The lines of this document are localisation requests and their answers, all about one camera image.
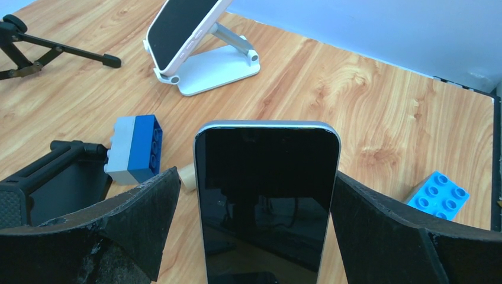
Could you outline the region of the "phone with pink case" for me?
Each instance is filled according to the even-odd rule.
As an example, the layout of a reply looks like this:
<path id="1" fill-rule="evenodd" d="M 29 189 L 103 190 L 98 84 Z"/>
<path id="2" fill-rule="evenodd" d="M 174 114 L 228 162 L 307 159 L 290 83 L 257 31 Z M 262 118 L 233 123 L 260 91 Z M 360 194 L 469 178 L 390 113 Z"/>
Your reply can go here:
<path id="1" fill-rule="evenodd" d="M 225 0 L 168 0 L 151 23 L 147 48 L 156 69 L 173 76 L 231 4 Z"/>

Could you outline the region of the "phone with white edge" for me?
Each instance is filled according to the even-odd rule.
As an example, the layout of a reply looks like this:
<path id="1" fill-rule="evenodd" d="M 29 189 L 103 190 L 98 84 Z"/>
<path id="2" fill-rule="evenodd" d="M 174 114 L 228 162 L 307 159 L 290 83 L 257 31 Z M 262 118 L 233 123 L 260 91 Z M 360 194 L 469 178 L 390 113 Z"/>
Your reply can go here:
<path id="1" fill-rule="evenodd" d="M 208 283 L 319 283 L 341 151 L 321 121 L 221 120 L 194 139 Z"/>

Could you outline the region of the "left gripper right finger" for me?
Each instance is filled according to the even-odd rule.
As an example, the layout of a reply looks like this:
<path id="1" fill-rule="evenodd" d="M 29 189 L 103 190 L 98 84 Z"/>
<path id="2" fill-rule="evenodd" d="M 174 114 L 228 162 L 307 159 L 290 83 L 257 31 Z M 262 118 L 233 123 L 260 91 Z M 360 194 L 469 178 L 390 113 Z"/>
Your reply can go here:
<path id="1" fill-rule="evenodd" d="M 414 209 L 339 172 L 331 215 L 349 283 L 500 283 L 501 234 Z"/>

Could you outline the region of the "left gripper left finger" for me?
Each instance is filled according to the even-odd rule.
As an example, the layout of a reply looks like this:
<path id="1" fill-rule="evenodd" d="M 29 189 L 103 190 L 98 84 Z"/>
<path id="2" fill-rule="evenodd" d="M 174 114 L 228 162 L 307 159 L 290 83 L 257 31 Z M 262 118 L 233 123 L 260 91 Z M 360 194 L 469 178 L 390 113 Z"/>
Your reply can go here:
<path id="1" fill-rule="evenodd" d="M 172 167 L 39 226 L 1 230 L 1 282 L 156 281 L 180 190 Z"/>

